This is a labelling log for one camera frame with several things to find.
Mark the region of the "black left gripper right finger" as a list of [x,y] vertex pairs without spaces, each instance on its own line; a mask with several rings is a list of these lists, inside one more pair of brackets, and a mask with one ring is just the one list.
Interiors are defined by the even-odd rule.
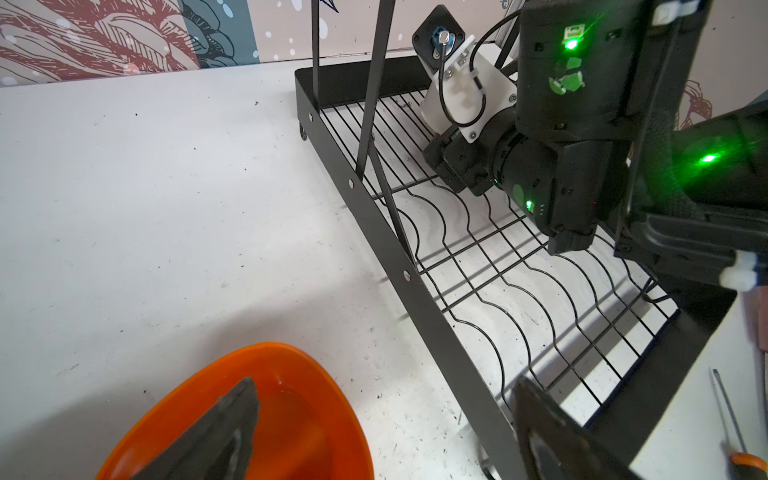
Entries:
[[520,378],[513,389],[515,431],[530,479],[636,479],[539,385]]

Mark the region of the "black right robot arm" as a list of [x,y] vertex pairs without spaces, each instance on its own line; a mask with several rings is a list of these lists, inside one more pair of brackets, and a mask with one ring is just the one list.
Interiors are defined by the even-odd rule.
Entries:
[[437,6],[412,37],[431,83],[424,157],[453,191],[502,190],[547,237],[735,291],[767,282],[767,105],[679,129],[707,1],[527,1],[511,62]]

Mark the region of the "orange plastic bowl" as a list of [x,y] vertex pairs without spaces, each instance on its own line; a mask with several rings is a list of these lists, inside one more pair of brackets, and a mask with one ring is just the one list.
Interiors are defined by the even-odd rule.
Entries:
[[135,479],[246,377],[260,408],[244,479],[373,478],[366,437],[340,387],[308,354],[276,342],[236,350],[189,377],[129,430],[99,478]]

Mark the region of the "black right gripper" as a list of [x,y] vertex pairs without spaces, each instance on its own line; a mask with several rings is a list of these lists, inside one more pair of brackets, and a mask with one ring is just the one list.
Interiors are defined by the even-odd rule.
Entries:
[[427,164],[450,189],[481,196],[496,186],[524,197],[539,173],[540,143],[516,128],[513,107],[495,114],[469,142],[456,127],[436,136],[423,150]]

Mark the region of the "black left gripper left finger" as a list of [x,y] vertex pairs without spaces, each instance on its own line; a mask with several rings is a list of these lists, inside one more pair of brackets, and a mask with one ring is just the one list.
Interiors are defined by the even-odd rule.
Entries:
[[135,479],[244,479],[253,452],[260,401],[242,379]]

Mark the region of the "orange handled screwdriver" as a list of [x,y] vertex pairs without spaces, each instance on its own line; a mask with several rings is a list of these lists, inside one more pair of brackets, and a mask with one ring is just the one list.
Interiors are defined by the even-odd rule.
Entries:
[[712,369],[712,375],[722,396],[728,419],[733,427],[736,447],[728,451],[729,473],[736,480],[767,480],[767,461],[748,452],[735,411],[728,396],[725,385],[718,369]]

